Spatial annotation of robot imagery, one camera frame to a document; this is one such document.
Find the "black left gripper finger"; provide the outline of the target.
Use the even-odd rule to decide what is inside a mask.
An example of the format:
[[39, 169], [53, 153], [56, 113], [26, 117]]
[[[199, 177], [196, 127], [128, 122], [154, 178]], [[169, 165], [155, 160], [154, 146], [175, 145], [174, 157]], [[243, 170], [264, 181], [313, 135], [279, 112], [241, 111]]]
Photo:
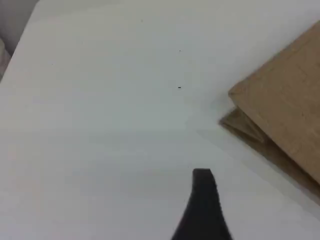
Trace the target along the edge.
[[191, 193], [173, 240], [231, 240], [216, 180], [208, 168], [192, 171]]

